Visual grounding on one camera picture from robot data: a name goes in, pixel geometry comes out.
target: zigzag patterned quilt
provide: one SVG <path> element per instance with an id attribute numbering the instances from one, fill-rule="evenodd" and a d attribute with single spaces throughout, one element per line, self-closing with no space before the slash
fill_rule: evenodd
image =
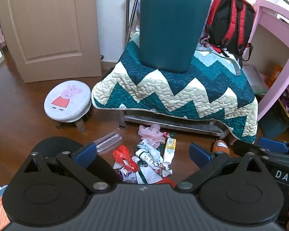
<path id="1" fill-rule="evenodd" d="M 138 38 L 132 40 L 114 69 L 94 86 L 95 108 L 214 119 L 236 138 L 254 142 L 258 103 L 242 70 L 236 76 L 230 61 L 205 51 L 195 52 L 184 74 L 150 68 L 138 60 Z"/>

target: backpack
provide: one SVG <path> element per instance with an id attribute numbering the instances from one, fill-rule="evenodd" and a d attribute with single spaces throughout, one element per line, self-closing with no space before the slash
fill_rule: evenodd
<path id="1" fill-rule="evenodd" d="M 209 43 L 218 52 L 228 57 L 224 48 L 229 53 L 239 56 L 242 67 L 242 55 L 249 48 L 248 61 L 253 46 L 248 43 L 253 27 L 256 11 L 245 0 L 214 0 L 207 24 L 206 32 L 209 34 Z"/>

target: dark green trash can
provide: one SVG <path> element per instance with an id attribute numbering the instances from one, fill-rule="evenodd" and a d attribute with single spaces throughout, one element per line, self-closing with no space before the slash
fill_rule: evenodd
<path id="1" fill-rule="evenodd" d="M 211 0 L 141 0 L 139 60 L 174 73 L 190 67 Z"/>

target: brown wooden door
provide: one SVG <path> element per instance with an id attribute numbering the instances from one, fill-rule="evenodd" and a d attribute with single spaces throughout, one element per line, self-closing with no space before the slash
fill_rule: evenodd
<path id="1" fill-rule="evenodd" d="M 96 0 L 0 0 L 0 23 L 24 82 L 101 76 Z"/>

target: cartoon pig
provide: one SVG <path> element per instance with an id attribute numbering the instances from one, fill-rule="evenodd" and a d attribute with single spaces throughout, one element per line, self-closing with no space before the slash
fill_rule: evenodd
<path id="1" fill-rule="evenodd" d="M 73 85 L 72 87 L 69 85 L 67 89 L 65 89 L 61 93 L 61 96 L 55 99 L 51 104 L 62 107 L 62 108 L 66 108 L 70 102 L 70 99 L 80 93 L 82 93 L 82 89 L 76 88 L 75 85 Z"/>

